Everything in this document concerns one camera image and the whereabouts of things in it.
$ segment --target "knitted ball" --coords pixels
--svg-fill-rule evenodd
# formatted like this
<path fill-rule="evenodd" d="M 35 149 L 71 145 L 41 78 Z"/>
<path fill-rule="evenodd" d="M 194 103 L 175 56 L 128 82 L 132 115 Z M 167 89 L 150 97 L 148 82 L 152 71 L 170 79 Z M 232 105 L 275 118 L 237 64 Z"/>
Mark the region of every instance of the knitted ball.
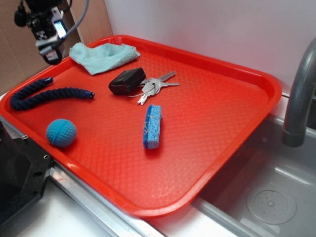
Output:
<path fill-rule="evenodd" d="M 76 138 L 75 125 L 66 119 L 56 119 L 47 128 L 46 136 L 49 142 L 56 147 L 66 147 Z"/>

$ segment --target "white wall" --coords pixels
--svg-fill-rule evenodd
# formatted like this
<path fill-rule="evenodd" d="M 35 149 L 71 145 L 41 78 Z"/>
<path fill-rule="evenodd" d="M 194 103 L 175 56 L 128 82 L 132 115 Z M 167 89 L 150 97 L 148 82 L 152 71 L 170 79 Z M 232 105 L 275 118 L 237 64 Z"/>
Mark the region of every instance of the white wall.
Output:
<path fill-rule="evenodd" d="M 269 73 L 290 92 L 316 37 L 316 0 L 105 0 L 131 35 Z"/>

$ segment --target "blue sponge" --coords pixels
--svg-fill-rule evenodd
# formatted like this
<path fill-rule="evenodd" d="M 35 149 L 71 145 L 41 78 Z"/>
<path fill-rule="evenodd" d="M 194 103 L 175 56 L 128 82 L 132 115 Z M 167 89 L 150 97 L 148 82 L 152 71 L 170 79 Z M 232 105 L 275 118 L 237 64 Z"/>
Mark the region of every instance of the blue sponge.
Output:
<path fill-rule="evenodd" d="M 161 106 L 150 105 L 147 109 L 144 126 L 144 148 L 156 149 L 159 147 Z"/>
<path fill-rule="evenodd" d="M 46 136 L 56 147 L 66 147 L 72 144 L 77 135 L 75 125 L 66 119 L 57 119 L 47 128 Z"/>

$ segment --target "keys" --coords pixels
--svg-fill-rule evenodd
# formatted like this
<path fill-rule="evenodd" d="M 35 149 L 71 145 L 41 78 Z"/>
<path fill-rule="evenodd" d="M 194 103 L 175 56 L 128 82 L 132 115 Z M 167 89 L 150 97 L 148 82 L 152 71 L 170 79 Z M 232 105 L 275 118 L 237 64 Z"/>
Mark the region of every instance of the keys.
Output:
<path fill-rule="evenodd" d="M 138 100 L 138 104 L 143 105 L 147 98 L 149 96 L 154 96 L 160 92 L 160 89 L 164 86 L 177 86 L 180 85 L 180 83 L 174 82 L 174 83 L 165 83 L 164 81 L 168 80 L 169 78 L 175 76 L 175 72 L 170 72 L 166 75 L 163 75 L 157 79 L 151 78 L 149 80 L 145 80 L 142 82 L 144 85 L 142 91 L 144 92 L 144 95 Z"/>
<path fill-rule="evenodd" d="M 148 80 L 148 82 L 143 87 L 142 91 L 144 92 L 144 94 L 138 100 L 138 104 L 141 104 L 141 105 L 143 105 L 146 102 L 149 96 L 156 94 L 157 87 L 154 83 L 151 83 L 151 80 Z"/>

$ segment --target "tray rim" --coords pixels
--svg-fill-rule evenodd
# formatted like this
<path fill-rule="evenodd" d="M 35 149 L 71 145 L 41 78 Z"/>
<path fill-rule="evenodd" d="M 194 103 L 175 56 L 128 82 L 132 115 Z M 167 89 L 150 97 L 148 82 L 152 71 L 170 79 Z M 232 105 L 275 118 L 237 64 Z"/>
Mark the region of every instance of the tray rim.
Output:
<path fill-rule="evenodd" d="M 177 49 L 177 48 L 163 45 L 160 43 L 155 43 L 149 40 L 132 37 L 132 36 L 116 35 L 116 36 L 104 37 L 90 44 L 89 47 L 97 47 L 106 42 L 117 43 L 118 41 L 119 41 L 119 44 L 137 42 L 137 44 L 139 45 L 145 45 L 145 46 L 148 45 L 151 47 L 151 49 L 154 48 L 156 50 L 155 52 L 149 51 L 149 53 L 153 53 L 153 54 L 161 54 L 161 52 L 163 52 L 166 55 L 170 55 L 170 54 L 175 53 L 176 56 L 178 56 L 178 59 L 179 59 L 179 56 L 183 57 L 182 60 L 185 60 L 187 58 L 194 58 L 196 59 L 196 64 L 198 64 L 199 62 L 205 62 L 204 64 L 199 64 L 199 68 L 202 68 L 202 69 L 206 69 L 208 66 L 207 63 L 211 63 L 214 67 L 217 66 L 220 68 L 226 68 L 227 70 L 229 70 L 229 73 L 232 73 L 232 72 L 236 73 L 237 76 L 239 75 L 243 75 L 243 77 L 248 76 L 247 78 L 248 80 L 250 80 L 251 82 L 255 82 L 252 84 L 262 89 L 264 89 L 265 86 L 269 86 L 271 89 L 269 92 L 267 92 L 264 89 L 264 91 L 267 93 L 269 97 L 268 103 L 266 104 L 264 109 L 261 110 L 261 112 L 257 114 L 257 116 L 238 135 L 238 137 L 222 152 L 222 154 L 213 163 L 212 167 L 209 167 L 207 171 L 201 175 L 201 178 L 195 182 L 192 188 L 189 189 L 189 191 L 187 191 L 186 193 L 184 193 L 184 195 L 180 199 L 174 201 L 173 203 L 169 205 L 162 206 L 160 208 L 144 209 L 142 207 L 137 206 L 136 204 L 128 200 L 126 197 L 123 197 L 122 194 L 120 194 L 114 188 L 101 182 L 99 179 L 97 179 L 97 177 L 94 177 L 89 172 L 80 173 L 80 169 L 83 168 L 83 167 L 80 167 L 80 165 L 75 168 L 73 167 L 70 168 L 70 167 L 65 166 L 63 163 L 61 163 L 62 166 L 66 167 L 67 169 L 70 170 L 70 172 L 74 173 L 81 180 L 91 185 L 93 189 L 95 189 L 101 195 L 105 196 L 105 198 L 110 194 L 113 194 L 113 193 L 117 194 L 116 198 L 110 199 L 110 201 L 118 205 L 121 209 L 128 212 L 129 214 L 136 215 L 139 217 L 162 216 L 162 215 L 171 213 L 181 208 L 182 206 L 190 203 L 196 197 L 197 193 L 200 190 L 202 190 L 202 188 L 207 184 L 207 182 L 209 182 L 211 178 L 216 174 L 216 172 L 229 160 L 230 156 L 233 155 L 234 151 L 250 136 L 250 134 L 257 128 L 257 126 L 259 126 L 259 124 L 266 118 L 266 116 L 268 116 L 272 108 L 279 102 L 281 98 L 281 94 L 282 94 L 282 89 L 277 79 L 267 73 L 250 69 L 250 68 L 240 66 L 237 64 L 229 63 L 226 61 L 199 55 L 196 53 L 188 52 L 182 49 Z M 66 57 L 65 59 L 63 59 L 63 61 L 59 65 L 50 66 L 47 69 L 43 70 L 42 72 L 39 72 L 38 74 L 30 77 L 23 83 L 17 85 L 13 89 L 11 89 L 8 93 L 6 93 L 4 97 L 2 98 L 2 100 L 0 101 L 0 114 L 3 116 L 4 119 L 8 120 L 13 126 L 19 129 L 21 132 L 23 132 L 24 134 L 27 134 L 32 139 L 34 139 L 40 146 L 45 148 L 47 152 L 53 153 L 55 154 L 55 156 L 58 156 L 59 159 L 63 159 L 63 160 L 68 160 L 69 158 L 65 154 L 63 154 L 59 149 L 53 146 L 50 146 L 46 141 L 44 141 L 44 139 L 37 137 L 35 131 L 27 127 L 20 120 L 16 119 L 9 112 L 9 110 L 11 109 L 9 105 L 9 98 L 17 90 L 21 89 L 22 87 L 25 87 L 26 85 L 29 85 L 30 83 L 32 83 L 34 80 L 38 78 L 43 78 L 48 75 L 52 77 L 58 75 L 55 73 L 55 71 L 57 70 L 57 67 L 59 67 L 58 71 L 61 71 L 61 70 L 63 71 L 75 65 L 77 65 L 75 61 L 73 61 L 70 57 Z"/>

